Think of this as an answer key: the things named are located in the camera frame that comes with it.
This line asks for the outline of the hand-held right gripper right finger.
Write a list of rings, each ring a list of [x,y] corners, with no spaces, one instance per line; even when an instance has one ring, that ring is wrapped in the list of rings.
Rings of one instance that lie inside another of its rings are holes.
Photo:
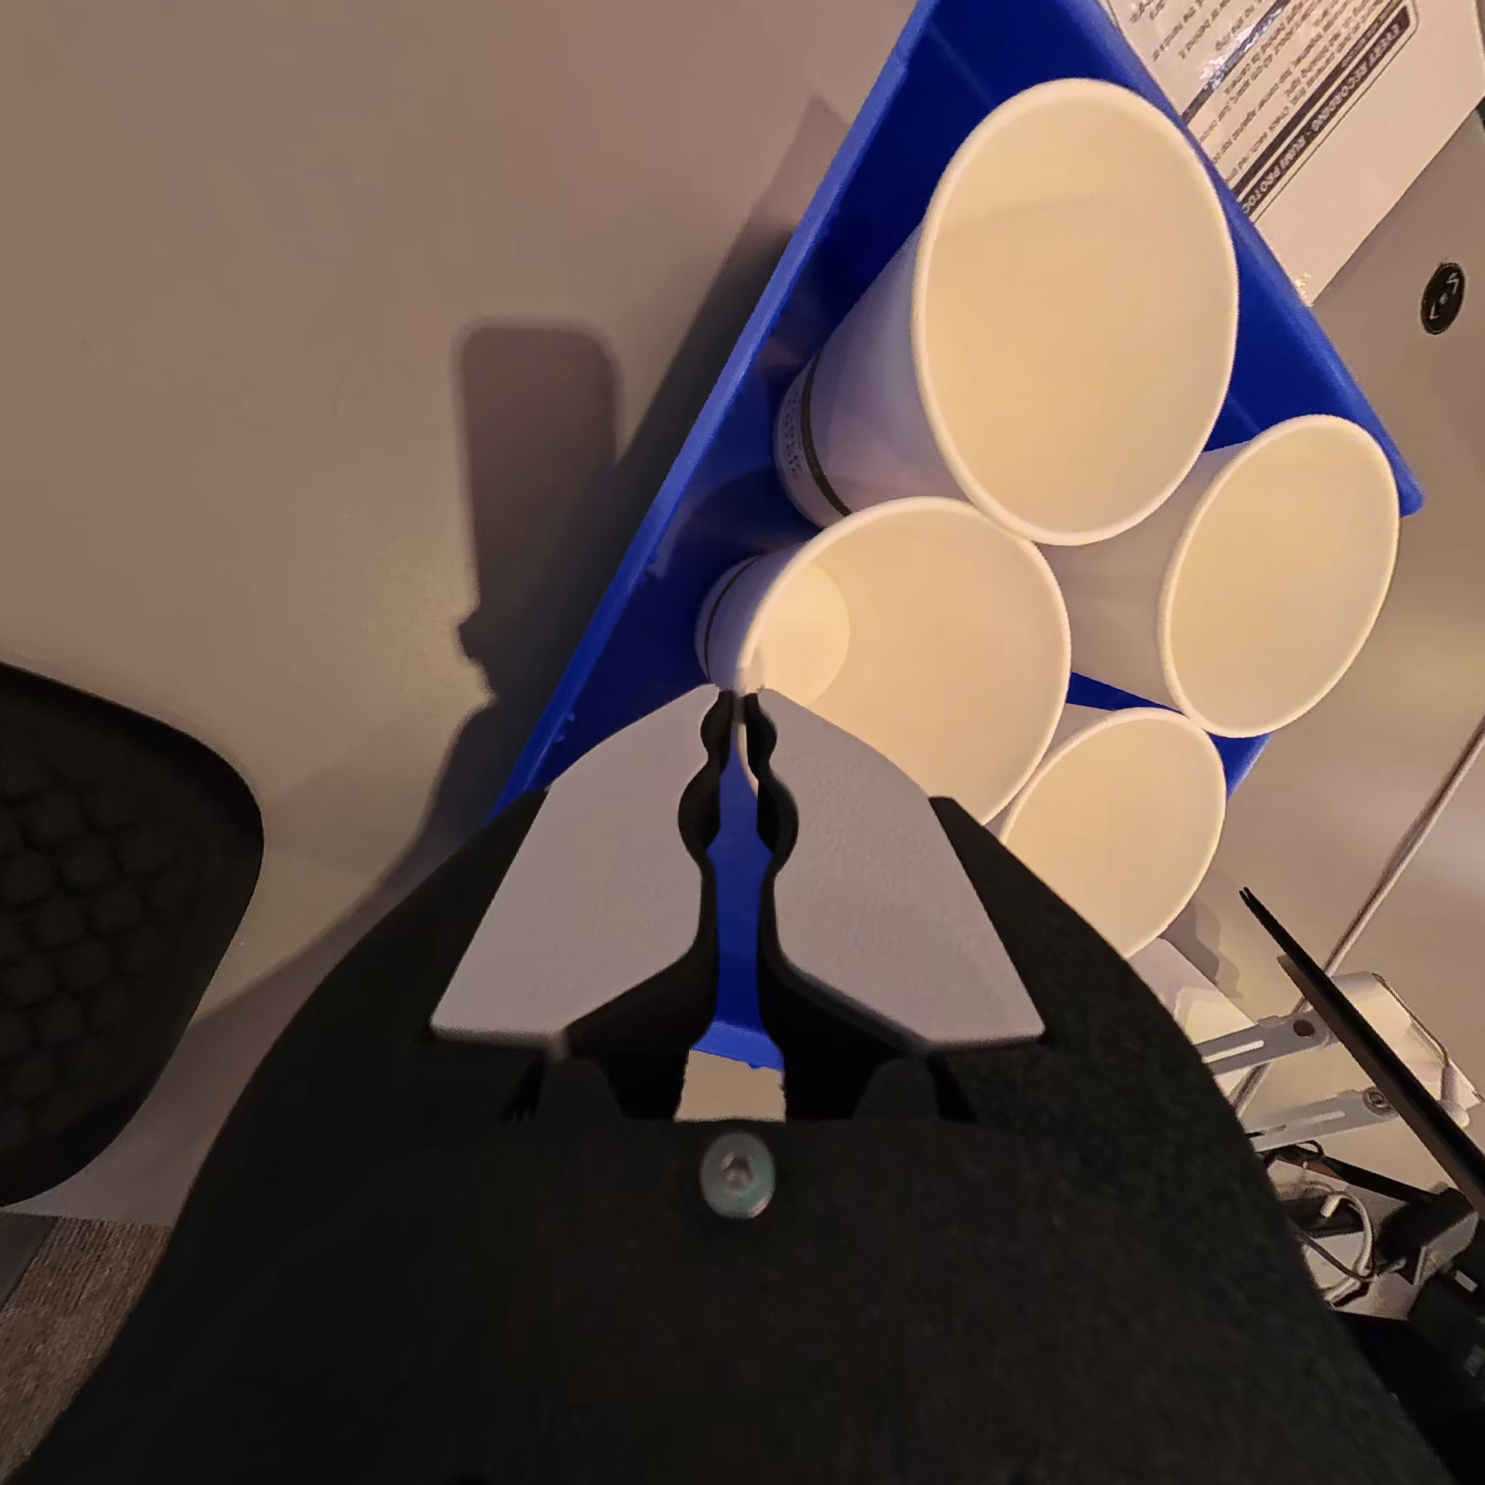
[[[759,1008],[788,1116],[854,1116],[881,1067],[1046,1032],[936,799],[883,752],[764,688],[742,701],[759,834]]]

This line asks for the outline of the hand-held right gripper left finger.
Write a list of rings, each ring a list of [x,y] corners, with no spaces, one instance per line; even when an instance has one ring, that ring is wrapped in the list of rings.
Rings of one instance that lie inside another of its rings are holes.
[[[720,783],[737,697],[711,684],[597,743],[539,794],[442,999],[444,1041],[585,1061],[627,1116],[678,1113],[718,1008]]]

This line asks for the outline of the blue plastic bin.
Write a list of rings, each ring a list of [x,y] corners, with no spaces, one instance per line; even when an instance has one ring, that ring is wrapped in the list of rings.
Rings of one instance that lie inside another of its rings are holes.
[[[793,545],[808,523],[773,470],[773,415],[808,356],[925,212],[973,126],[998,102],[1061,76],[1121,84],[1178,118],[1101,3],[920,3],[892,47],[715,387],[594,613],[564,677],[511,768],[493,814],[548,787],[612,732],[704,682],[695,622],[713,582],[740,560]],[[1218,186],[1240,276],[1237,369],[1209,439],[1240,442],[1302,413],[1335,413],[1381,442],[1403,517],[1425,505],[1376,408],[1304,307],[1233,192]],[[698,1047],[782,1067],[757,990],[762,845],[726,823],[718,1010]]]

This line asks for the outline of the printed sheet in plastic sleeve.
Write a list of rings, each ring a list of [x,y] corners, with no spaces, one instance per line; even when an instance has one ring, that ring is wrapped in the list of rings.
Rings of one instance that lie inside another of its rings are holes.
[[[1105,1],[1306,305],[1482,102],[1476,1]]]

